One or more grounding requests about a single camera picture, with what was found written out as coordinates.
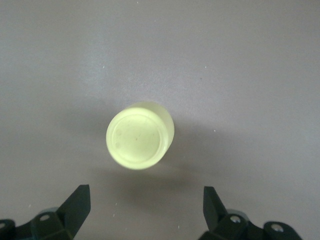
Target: cylindrical object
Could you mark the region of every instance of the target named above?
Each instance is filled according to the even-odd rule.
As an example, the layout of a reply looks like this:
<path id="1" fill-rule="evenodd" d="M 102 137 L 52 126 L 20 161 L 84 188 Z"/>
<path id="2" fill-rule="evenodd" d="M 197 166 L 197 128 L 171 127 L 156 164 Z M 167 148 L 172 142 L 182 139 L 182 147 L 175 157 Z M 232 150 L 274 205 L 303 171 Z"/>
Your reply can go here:
<path id="1" fill-rule="evenodd" d="M 112 158 L 128 169 L 155 165 L 165 155 L 175 134 L 169 112 L 155 102 L 138 102 L 119 112 L 106 131 Z"/>

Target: gray table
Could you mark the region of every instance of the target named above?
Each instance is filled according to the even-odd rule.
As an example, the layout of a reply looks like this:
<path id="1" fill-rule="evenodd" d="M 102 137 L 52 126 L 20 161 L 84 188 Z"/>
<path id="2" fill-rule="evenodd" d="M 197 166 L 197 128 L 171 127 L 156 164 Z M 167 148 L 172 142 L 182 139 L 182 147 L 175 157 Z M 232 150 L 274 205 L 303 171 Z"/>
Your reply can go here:
<path id="1" fill-rule="evenodd" d="M 115 163 L 110 120 L 154 101 L 165 157 Z M 78 240 L 197 239 L 203 186 L 262 227 L 320 235 L 320 2 L 1 1 L 0 218 L 90 184 Z"/>

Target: black mechanical part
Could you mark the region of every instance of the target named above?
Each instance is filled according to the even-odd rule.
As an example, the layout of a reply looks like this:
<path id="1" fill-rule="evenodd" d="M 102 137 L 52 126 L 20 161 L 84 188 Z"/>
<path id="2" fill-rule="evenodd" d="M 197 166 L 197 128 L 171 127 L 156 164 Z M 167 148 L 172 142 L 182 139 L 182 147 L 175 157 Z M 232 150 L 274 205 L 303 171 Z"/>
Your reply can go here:
<path id="1" fill-rule="evenodd" d="M 216 190 L 205 186 L 203 214 L 209 231 L 199 240 L 302 240 L 297 232 L 283 222 L 270 221 L 263 229 L 252 224 L 244 213 L 228 213 Z"/>
<path id="2" fill-rule="evenodd" d="M 73 240 L 90 209 L 89 185 L 80 185 L 55 212 L 42 212 L 19 227 L 0 220 L 0 240 Z"/>

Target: screw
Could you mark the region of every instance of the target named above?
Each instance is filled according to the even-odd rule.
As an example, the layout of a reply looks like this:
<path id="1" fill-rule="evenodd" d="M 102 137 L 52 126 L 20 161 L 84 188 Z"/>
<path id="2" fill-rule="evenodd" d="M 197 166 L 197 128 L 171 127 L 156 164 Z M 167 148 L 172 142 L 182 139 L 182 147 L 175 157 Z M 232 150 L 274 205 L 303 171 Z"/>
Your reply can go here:
<path id="1" fill-rule="evenodd" d="M 232 222 L 234 222 L 235 224 L 241 223 L 240 217 L 238 217 L 238 216 L 236 216 L 236 215 L 231 216 L 231 217 L 230 217 L 230 220 L 231 220 Z"/>
<path id="2" fill-rule="evenodd" d="M 280 232 L 280 233 L 283 233 L 284 232 L 284 229 L 283 229 L 283 227 L 282 226 L 280 226 L 279 224 L 272 224 L 271 225 L 271 228 L 273 229 L 273 230 L 275 230 L 276 232 Z"/>

